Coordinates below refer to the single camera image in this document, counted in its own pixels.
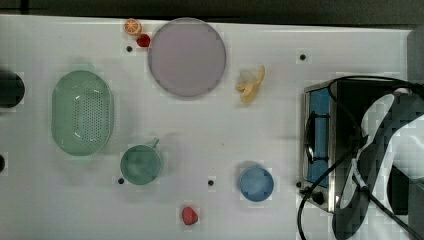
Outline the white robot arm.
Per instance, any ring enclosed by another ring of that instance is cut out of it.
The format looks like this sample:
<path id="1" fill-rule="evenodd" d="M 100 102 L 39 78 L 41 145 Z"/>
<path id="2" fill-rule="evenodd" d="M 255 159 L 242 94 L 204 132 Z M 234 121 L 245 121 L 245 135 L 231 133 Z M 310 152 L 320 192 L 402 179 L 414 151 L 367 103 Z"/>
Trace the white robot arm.
<path id="1" fill-rule="evenodd" d="M 350 161 L 334 210 L 332 227 L 337 240 L 348 240 L 356 234 L 371 202 L 387 213 L 391 211 L 374 196 L 374 191 L 378 183 L 388 183 L 394 145 L 405 140 L 408 127 L 422 118 L 423 99 L 418 95 L 387 94 L 368 107 L 361 118 L 367 140 Z"/>

